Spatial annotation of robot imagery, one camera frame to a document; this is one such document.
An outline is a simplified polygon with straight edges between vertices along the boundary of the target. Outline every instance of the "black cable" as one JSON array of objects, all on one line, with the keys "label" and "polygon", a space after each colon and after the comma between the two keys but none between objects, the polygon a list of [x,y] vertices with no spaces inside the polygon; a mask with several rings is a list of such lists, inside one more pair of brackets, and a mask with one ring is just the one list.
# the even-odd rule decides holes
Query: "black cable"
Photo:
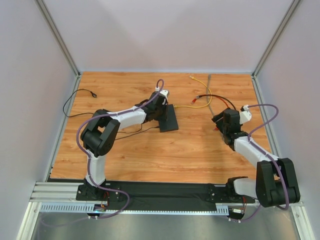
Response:
[{"label": "black cable", "polygon": [[65,107],[66,107],[67,103],[70,101],[70,99],[72,98],[72,96],[73,96],[76,92],[78,92],[78,91],[88,91],[88,92],[91,93],[92,97],[94,97],[94,98],[97,97],[97,95],[96,95],[95,93],[93,93],[92,91],[90,91],[90,90],[88,90],[88,89],[81,88],[81,89],[75,90],[75,91],[71,94],[71,96],[67,99],[67,101],[64,103],[63,108],[62,108],[63,113],[64,113],[64,115],[65,115],[67,118],[73,118],[73,117],[80,116],[80,115],[85,115],[85,114],[91,114],[91,115],[94,114],[94,113],[92,113],[92,112],[84,112],[84,113],[79,113],[79,114],[72,115],[72,116],[70,116],[70,115],[68,116],[68,115],[66,114],[66,112],[65,112]]},{"label": "black cable", "polygon": [[131,132],[118,131],[118,133],[122,133],[122,134],[133,134],[133,133],[137,133],[137,132],[141,131],[141,129],[142,129],[142,123],[141,123],[140,129],[137,130],[137,131],[131,131]]},{"label": "black cable", "polygon": [[158,128],[160,128],[160,127],[159,127],[159,126],[152,126],[152,127],[149,127],[149,128],[146,129],[146,130],[143,130],[143,131],[140,131],[140,132],[136,132],[136,133],[131,134],[131,135],[129,135],[129,136],[119,137],[119,138],[117,138],[116,140],[129,138],[129,137],[131,137],[131,136],[133,136],[133,135],[144,133],[144,132],[146,132],[146,131],[148,131],[148,130],[150,130],[150,129],[158,129]]},{"label": "black cable", "polygon": [[234,110],[237,110],[235,105],[227,98],[225,98],[224,96],[219,96],[219,95],[215,95],[215,94],[203,94],[203,95],[199,95],[198,98],[202,98],[205,96],[212,96],[212,97],[218,97],[218,98],[222,98],[224,100],[226,100],[228,103],[230,103],[232,105],[232,107],[234,108]]}]

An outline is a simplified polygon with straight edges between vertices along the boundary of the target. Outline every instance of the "white wall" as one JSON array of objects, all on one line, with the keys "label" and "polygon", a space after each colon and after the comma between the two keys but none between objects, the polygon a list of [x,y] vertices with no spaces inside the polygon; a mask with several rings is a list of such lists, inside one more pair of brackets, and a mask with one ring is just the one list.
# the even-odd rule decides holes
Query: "white wall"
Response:
[{"label": "white wall", "polygon": [[45,0],[81,71],[252,72],[292,0]]},{"label": "white wall", "polygon": [[75,76],[33,0],[1,0],[0,33],[0,239],[13,240]]},{"label": "white wall", "polygon": [[320,239],[320,1],[303,0],[258,82],[280,113],[272,123],[283,157],[294,161],[302,200]]}]

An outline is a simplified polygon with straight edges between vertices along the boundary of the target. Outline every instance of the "wall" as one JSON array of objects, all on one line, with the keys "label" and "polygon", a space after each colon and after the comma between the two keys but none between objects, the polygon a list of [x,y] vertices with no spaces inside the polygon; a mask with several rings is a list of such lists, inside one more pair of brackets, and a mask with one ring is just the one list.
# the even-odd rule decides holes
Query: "wall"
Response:
[{"label": "wall", "polygon": [[34,1],[0,1],[0,239],[43,181],[75,76]]},{"label": "wall", "polygon": [[45,0],[81,71],[252,72],[292,0]]},{"label": "wall", "polygon": [[319,12],[319,0],[301,1],[258,76],[264,101],[279,107],[272,128],[281,156],[294,161],[316,239],[320,239]]}]

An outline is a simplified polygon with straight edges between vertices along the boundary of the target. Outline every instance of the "metal frame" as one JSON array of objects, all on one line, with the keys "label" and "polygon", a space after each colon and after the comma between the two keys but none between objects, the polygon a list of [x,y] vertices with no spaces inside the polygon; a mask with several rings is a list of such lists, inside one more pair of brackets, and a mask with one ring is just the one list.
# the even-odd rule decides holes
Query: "metal frame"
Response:
[{"label": "metal frame", "polygon": [[[44,0],[35,0],[37,6],[39,7],[39,10],[41,11],[43,17],[45,18],[54,38],[56,39],[58,45],[60,46],[61,51],[63,52],[66,60],[68,61],[68,64],[72,68],[74,74],[76,75],[76,81],[74,84],[73,91],[75,91],[80,83],[81,80],[81,74],[78,70],[67,46],[65,45],[51,15],[50,12],[44,3]],[[301,0],[293,0],[289,9],[287,10],[285,16],[283,17],[279,27],[275,31],[275,34],[273,35],[270,43],[268,44],[266,50],[264,51],[258,65],[256,66],[255,70],[251,74],[252,76],[252,84],[255,90],[256,98],[258,103],[263,103],[263,97],[261,95],[259,81],[258,81],[258,75],[263,68],[266,60],[268,59],[270,53],[274,49],[276,43],[278,42],[280,36],[284,32],[286,26],[288,25],[290,19],[292,18],[294,12],[296,11],[297,7],[299,6]],[[69,114],[73,105],[73,101],[75,99],[75,96],[70,100],[68,104],[67,113]],[[261,115],[263,121],[267,120],[267,112],[264,109],[264,107],[260,108]],[[52,166],[55,162],[56,155],[58,153],[58,149],[63,137],[63,133],[65,131],[66,125],[67,125],[68,118],[65,117],[61,123],[60,132],[56,138],[55,141],[55,148],[52,151],[52,154],[50,156],[50,165],[48,166],[47,172],[46,172],[46,178],[45,181],[48,180],[50,176],[50,172],[52,169]],[[271,147],[272,153],[275,155],[279,155],[279,146],[277,143],[277,140],[274,137],[272,126],[267,125],[265,127],[266,134],[268,137],[268,141]],[[77,194],[78,185],[80,183],[68,183],[68,182],[37,182],[35,184],[34,190],[32,192],[30,202],[28,204],[27,210],[25,212],[22,224],[20,226],[20,230],[17,236],[18,240],[28,240],[31,239],[33,230],[36,226],[36,221],[39,212],[41,211],[42,203],[49,204],[58,204],[58,203],[66,203],[69,205],[74,204],[84,204],[79,201],[75,200],[75,196]],[[93,204],[95,202],[85,202],[85,204]],[[240,203],[217,203],[217,206],[238,206]],[[258,203],[248,204],[249,206],[257,206]],[[313,231],[311,229],[311,225],[305,210],[305,207],[303,205],[303,202],[291,204],[292,213],[294,215],[295,224],[297,226],[299,236],[302,240],[313,240],[315,239],[313,235]]]}]

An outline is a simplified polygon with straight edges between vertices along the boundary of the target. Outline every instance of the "wooden table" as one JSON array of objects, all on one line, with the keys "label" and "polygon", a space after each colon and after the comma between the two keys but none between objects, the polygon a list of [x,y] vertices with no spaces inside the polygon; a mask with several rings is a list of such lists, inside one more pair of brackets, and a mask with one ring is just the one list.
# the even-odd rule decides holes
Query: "wooden table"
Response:
[{"label": "wooden table", "polygon": [[[93,98],[87,91],[79,91],[74,100],[71,115],[92,112],[97,109],[121,111],[148,99],[158,79],[165,81],[164,89],[170,91],[169,103],[190,105],[195,96],[204,94],[206,88],[189,78],[190,73],[141,73],[141,72],[85,72],[79,89],[97,94]],[[192,74],[207,83],[207,74]],[[250,75],[212,74],[210,88],[213,94],[231,100],[237,108],[256,104],[257,99]],[[193,106],[205,105],[205,97]],[[217,98],[212,99],[215,114],[225,109]],[[262,124],[258,107],[252,108],[252,120],[242,129],[249,132]],[[215,131],[208,107],[175,109],[179,130],[159,132],[152,128],[146,132],[117,140],[107,154],[105,175],[108,180],[226,183],[228,178],[249,176],[255,178],[256,170],[244,157],[233,152]],[[51,172],[51,178],[83,179],[87,172],[87,156],[76,144],[76,131],[81,123],[90,118],[82,115],[68,119],[62,142]],[[157,121],[143,124],[142,130],[157,126]],[[138,130],[140,125],[124,129]],[[127,136],[118,133],[118,137]],[[264,129],[253,137],[269,150]]]}]

